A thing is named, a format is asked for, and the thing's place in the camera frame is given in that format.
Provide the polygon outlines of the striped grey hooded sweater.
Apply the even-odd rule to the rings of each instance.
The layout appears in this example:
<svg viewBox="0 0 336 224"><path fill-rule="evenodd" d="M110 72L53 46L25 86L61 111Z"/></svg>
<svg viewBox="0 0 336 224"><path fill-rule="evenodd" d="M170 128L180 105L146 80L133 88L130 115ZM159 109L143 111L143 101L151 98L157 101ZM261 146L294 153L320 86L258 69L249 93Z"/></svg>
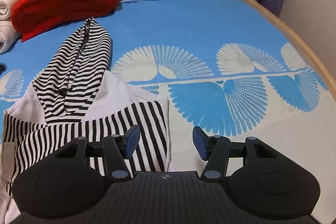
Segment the striped grey hooded sweater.
<svg viewBox="0 0 336 224"><path fill-rule="evenodd" d="M19 215L17 175L79 136L101 141L138 125L139 144L126 166L131 173L168 170L167 99L116 77L108 70L111 53L108 31L87 19L3 112L1 223Z"/></svg>

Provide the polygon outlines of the blue white patterned bedsheet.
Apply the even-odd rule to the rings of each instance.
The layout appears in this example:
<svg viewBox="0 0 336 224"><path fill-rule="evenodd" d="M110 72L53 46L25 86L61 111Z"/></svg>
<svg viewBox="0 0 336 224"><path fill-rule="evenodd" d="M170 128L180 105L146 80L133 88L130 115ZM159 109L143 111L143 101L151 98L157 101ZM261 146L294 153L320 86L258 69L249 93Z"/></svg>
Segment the blue white patterned bedsheet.
<svg viewBox="0 0 336 224"><path fill-rule="evenodd" d="M109 69L169 98L175 168L202 166L194 126L254 135L315 175L313 215L335 219L335 84L294 39L238 0L127 0L98 22L112 36Z"/></svg>

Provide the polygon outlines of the folded white quilt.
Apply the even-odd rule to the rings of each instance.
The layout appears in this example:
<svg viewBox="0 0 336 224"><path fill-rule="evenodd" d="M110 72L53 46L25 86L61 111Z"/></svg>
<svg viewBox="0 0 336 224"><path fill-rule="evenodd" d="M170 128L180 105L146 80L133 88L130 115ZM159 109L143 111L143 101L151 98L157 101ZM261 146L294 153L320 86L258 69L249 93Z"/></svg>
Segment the folded white quilt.
<svg viewBox="0 0 336 224"><path fill-rule="evenodd" d="M1 54L7 52L20 36L11 21L13 7L18 1L1 0Z"/></svg>

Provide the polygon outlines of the red knitted blanket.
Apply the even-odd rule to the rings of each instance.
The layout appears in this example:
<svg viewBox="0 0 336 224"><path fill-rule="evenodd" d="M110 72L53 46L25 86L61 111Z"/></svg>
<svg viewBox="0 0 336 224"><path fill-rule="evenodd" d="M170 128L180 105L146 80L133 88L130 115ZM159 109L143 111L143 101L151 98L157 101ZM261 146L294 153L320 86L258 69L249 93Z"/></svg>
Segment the red knitted blanket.
<svg viewBox="0 0 336 224"><path fill-rule="evenodd" d="M120 0L19 0L11 21L25 42L65 23L105 16Z"/></svg>

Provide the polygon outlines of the wooden bed frame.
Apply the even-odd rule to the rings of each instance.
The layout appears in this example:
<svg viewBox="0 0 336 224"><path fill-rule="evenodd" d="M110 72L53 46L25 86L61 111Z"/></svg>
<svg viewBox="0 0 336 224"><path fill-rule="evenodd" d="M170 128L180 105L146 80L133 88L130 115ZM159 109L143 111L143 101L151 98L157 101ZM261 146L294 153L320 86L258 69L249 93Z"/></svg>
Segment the wooden bed frame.
<svg viewBox="0 0 336 224"><path fill-rule="evenodd" d="M276 27L295 47L296 51L319 74L335 100L335 79L313 50L281 19L254 0L241 0L257 10L268 22Z"/></svg>

